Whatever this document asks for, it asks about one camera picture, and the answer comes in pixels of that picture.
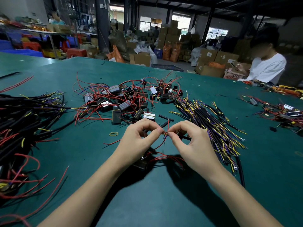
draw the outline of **ceiling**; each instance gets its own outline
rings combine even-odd
[[[139,5],[172,9],[184,14],[206,15],[215,8],[213,17],[240,21],[254,0],[137,0]],[[124,0],[110,0],[123,5]],[[261,0],[256,15],[290,19],[303,16],[303,0]]]

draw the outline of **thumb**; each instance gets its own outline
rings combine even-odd
[[[184,142],[182,142],[182,140],[179,138],[179,136],[176,133],[169,132],[168,135],[172,139],[172,143],[174,144],[174,146],[177,148],[179,152],[187,146]]]
[[[151,146],[160,137],[163,131],[164,130],[161,127],[153,130],[147,137],[144,138],[146,144]]]

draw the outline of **right hand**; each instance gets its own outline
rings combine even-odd
[[[188,133],[191,137],[188,145],[180,140],[177,135],[179,131],[182,134]],[[214,152],[206,130],[186,120],[170,127],[168,135],[189,167],[204,179],[216,177],[224,169]]]
[[[239,69],[239,71],[243,72],[244,71],[244,67],[242,64],[237,64],[237,68]]]

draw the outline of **hand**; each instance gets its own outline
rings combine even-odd
[[[178,132],[188,133],[191,137],[188,145],[180,140]],[[186,120],[170,127],[168,135],[189,167],[204,179],[209,180],[216,177],[224,169],[214,152],[206,130]]]
[[[237,68],[239,69],[239,71],[243,72],[244,71],[244,67],[242,64],[237,64]]]
[[[147,135],[143,132],[145,129],[152,132]],[[128,167],[136,162],[162,133],[164,133],[163,128],[156,122],[141,119],[128,126],[112,157],[116,158],[119,164]]]

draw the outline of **yellow plastic crate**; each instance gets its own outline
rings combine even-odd
[[[43,52],[45,57],[50,57],[50,58],[55,58],[56,57],[53,49],[42,49],[42,52]],[[60,50],[56,49],[56,52],[57,52],[58,57],[62,57]]]

